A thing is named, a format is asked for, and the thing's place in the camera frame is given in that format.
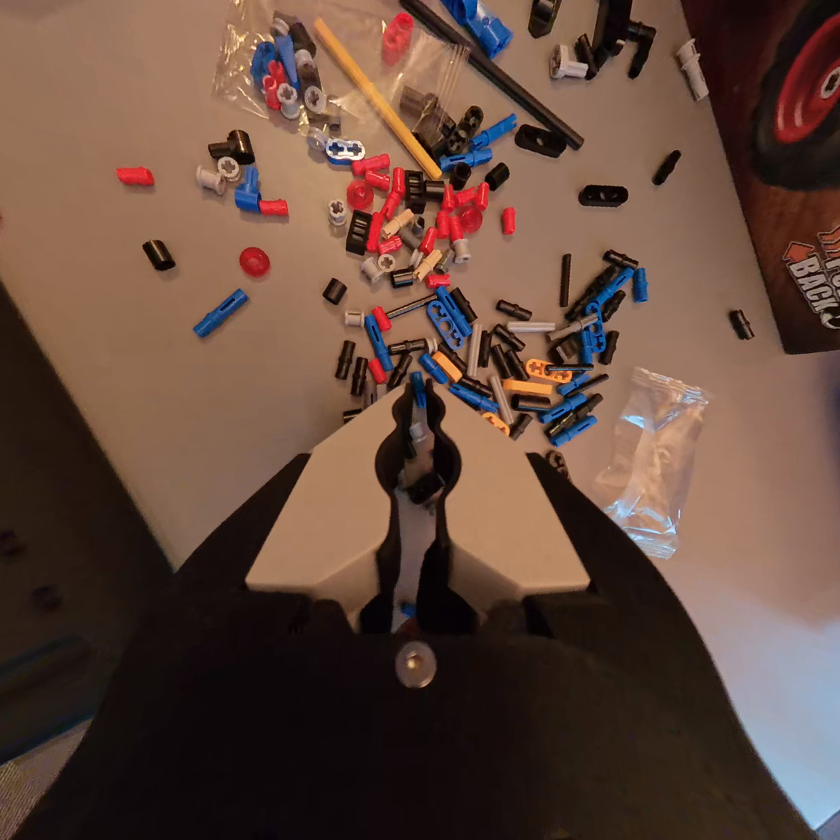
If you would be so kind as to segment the yellow toy axle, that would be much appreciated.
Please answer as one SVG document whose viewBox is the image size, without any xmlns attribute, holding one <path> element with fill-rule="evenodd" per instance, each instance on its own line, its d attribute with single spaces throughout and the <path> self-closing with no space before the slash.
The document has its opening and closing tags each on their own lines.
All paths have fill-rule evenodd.
<svg viewBox="0 0 840 840">
<path fill-rule="evenodd" d="M 383 98 L 373 82 L 364 74 L 361 67 L 342 45 L 329 26 L 326 25 L 322 18 L 317 17 L 313 27 L 315 35 L 320 39 L 331 57 L 339 64 L 344 74 L 351 79 L 352 83 L 363 94 L 365 100 L 378 113 L 381 120 L 392 131 L 395 137 L 399 139 L 405 150 L 420 165 L 424 173 L 433 180 L 440 179 L 442 171 L 438 164 L 425 151 L 419 141 L 414 138 L 412 131 L 402 121 L 390 103 Z"/>
</svg>

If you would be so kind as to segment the black dimpled mat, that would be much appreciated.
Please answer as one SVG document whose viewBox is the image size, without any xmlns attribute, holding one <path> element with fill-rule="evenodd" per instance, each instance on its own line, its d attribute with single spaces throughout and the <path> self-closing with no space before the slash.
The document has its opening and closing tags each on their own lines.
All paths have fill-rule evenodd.
<svg viewBox="0 0 840 840">
<path fill-rule="evenodd" d="M 89 718 L 171 567 L 5 288 L 1 759 Z"/>
</svg>

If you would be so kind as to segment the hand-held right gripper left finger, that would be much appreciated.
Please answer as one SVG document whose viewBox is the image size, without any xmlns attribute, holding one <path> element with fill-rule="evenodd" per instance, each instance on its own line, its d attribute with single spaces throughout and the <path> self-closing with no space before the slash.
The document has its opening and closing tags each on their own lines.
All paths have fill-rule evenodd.
<svg viewBox="0 0 840 840">
<path fill-rule="evenodd" d="M 312 450 L 246 576 L 251 591 L 335 601 L 362 632 L 392 630 L 413 405 L 409 386 L 395 389 Z"/>
</svg>

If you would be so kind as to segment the small blue toy panel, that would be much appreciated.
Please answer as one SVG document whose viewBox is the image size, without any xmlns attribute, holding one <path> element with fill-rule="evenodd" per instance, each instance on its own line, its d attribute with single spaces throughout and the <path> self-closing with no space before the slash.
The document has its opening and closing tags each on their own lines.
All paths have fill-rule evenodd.
<svg viewBox="0 0 840 840">
<path fill-rule="evenodd" d="M 469 31 L 491 60 L 509 46 L 513 33 L 481 1 L 442 1 L 457 24 Z"/>
</svg>

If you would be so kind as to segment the blue toy axle connector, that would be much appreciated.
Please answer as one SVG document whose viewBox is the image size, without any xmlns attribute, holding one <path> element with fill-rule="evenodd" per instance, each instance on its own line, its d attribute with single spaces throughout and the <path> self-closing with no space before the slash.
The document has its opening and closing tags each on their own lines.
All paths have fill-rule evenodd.
<svg viewBox="0 0 840 840">
<path fill-rule="evenodd" d="M 231 295 L 227 296 L 215 309 L 207 313 L 192 328 L 193 332 L 200 339 L 209 337 L 247 302 L 249 302 L 249 296 L 242 289 L 237 289 Z"/>
</svg>

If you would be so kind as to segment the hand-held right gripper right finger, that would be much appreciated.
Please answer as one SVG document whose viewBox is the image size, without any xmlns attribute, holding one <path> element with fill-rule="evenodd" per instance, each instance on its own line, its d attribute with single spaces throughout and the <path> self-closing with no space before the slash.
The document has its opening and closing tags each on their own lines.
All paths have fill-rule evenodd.
<svg viewBox="0 0 840 840">
<path fill-rule="evenodd" d="M 446 388 L 426 385 L 444 482 L 416 594 L 420 627 L 470 634 L 502 602 L 585 592 L 591 578 L 524 450 Z"/>
</svg>

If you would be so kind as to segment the printed toy truck box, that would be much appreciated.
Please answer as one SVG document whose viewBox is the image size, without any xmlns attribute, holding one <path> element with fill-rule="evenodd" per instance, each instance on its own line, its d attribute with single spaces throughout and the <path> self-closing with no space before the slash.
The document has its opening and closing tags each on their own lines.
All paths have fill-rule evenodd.
<svg viewBox="0 0 840 840">
<path fill-rule="evenodd" d="M 788 354 L 839 346 L 839 2 L 685 1 Z"/>
</svg>

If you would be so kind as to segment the empty clear plastic bag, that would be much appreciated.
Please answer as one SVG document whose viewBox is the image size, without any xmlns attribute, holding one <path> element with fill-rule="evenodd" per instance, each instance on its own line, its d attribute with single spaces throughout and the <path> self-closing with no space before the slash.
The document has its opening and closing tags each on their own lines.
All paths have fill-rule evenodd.
<svg viewBox="0 0 840 840">
<path fill-rule="evenodd" d="M 595 479 L 596 503 L 648 558 L 679 546 L 697 443 L 710 394 L 696 385 L 633 369 L 612 437 L 612 458 Z"/>
</svg>

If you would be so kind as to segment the long dark toy axle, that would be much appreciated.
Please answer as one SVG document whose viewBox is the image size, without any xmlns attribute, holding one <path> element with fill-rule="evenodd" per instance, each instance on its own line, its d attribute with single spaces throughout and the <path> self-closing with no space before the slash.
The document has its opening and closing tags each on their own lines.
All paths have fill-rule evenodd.
<svg viewBox="0 0 840 840">
<path fill-rule="evenodd" d="M 582 147 L 584 138 L 578 132 L 486 57 L 474 41 L 456 31 L 424 2 L 400 1 L 399 5 L 432 34 L 453 45 L 467 48 L 470 65 L 488 79 L 496 89 L 538 120 L 544 128 L 562 136 L 574 151 Z"/>
</svg>

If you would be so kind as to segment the pile of small toy pins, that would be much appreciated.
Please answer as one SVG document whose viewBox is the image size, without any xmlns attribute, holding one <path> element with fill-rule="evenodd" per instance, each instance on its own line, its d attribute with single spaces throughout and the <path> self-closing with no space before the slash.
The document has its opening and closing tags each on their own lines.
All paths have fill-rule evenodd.
<svg viewBox="0 0 840 840">
<path fill-rule="evenodd" d="M 498 355 L 471 324 L 455 321 L 561 320 L 554 289 L 560 251 L 573 230 L 548 216 L 558 190 L 497 164 L 490 183 L 433 180 L 362 142 L 294 132 L 253 142 L 243 129 L 208 145 L 198 187 L 149 186 L 161 195 L 145 249 L 161 281 L 147 283 L 143 360 L 147 396 L 166 430 L 169 457 L 236 467 L 279 454 L 308 452 L 389 392 L 423 362 L 476 350 L 478 377 Z M 556 242 L 561 233 L 561 243 Z M 270 269 L 253 278 L 240 252 L 263 249 Z M 242 289 L 249 301 L 209 337 L 193 327 Z"/>
</svg>

